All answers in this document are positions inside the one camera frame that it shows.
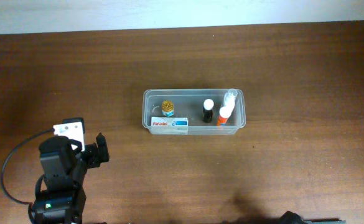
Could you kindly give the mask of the Panadol medicine box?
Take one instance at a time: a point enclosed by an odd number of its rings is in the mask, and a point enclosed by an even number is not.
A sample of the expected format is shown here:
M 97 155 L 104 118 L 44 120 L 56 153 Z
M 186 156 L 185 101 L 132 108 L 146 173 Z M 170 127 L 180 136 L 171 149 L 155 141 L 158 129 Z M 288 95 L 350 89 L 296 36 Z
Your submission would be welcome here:
M 188 128 L 188 118 L 152 117 L 152 128 Z

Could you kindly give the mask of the orange tube white cap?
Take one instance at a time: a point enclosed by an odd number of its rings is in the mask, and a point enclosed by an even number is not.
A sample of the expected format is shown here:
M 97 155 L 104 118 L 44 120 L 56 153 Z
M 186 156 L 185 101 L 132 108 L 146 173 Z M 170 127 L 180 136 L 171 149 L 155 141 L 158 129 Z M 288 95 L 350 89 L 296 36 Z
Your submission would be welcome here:
M 231 116 L 232 110 L 227 107 L 223 106 L 219 110 L 219 116 L 217 120 L 217 126 L 225 126 L 228 118 Z

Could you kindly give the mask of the white spray bottle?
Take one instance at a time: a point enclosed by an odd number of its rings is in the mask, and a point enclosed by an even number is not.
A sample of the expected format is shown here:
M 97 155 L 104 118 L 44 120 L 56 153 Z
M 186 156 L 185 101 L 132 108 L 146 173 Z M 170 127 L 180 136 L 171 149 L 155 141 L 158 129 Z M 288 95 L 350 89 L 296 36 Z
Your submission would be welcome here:
M 233 111 L 237 96 L 238 92 L 236 89 L 229 89 L 224 95 L 222 106 L 225 106 L 230 111 Z

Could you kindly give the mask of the small jar gold lid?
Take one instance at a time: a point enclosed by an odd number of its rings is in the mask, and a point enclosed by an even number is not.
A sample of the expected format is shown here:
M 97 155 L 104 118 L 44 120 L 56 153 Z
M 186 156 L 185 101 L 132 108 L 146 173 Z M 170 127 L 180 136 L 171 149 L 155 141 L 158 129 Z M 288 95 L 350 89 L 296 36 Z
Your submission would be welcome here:
M 174 104 L 172 101 L 165 100 L 161 104 L 162 115 L 165 117 L 171 117 L 174 115 Z

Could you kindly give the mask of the dark bottle white cap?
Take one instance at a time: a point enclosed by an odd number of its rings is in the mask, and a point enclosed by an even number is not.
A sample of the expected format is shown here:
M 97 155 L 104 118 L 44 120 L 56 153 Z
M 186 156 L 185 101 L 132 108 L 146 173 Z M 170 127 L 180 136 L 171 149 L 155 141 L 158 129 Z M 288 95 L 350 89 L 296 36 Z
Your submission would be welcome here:
M 212 122 L 213 107 L 214 107 L 214 102 L 212 99 L 206 99 L 203 102 L 203 122 L 204 123 Z

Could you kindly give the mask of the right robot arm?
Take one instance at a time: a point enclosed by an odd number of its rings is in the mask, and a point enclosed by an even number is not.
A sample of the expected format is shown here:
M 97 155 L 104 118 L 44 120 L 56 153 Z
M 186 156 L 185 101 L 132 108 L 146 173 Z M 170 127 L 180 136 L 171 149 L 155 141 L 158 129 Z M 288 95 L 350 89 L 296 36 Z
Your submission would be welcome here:
M 291 211 L 283 214 L 278 221 L 279 224 L 347 224 L 345 220 L 338 219 L 320 219 L 304 220 L 301 216 Z

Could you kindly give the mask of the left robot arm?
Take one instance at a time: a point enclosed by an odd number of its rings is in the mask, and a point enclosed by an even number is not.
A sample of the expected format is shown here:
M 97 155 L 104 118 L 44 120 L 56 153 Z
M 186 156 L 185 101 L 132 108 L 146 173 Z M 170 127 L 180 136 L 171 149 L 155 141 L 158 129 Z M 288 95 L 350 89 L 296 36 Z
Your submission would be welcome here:
M 110 159 L 104 135 L 83 149 L 80 141 L 54 136 L 39 146 L 44 174 L 35 185 L 35 201 L 29 205 L 32 223 L 81 223 L 86 194 L 83 181 L 88 169 Z

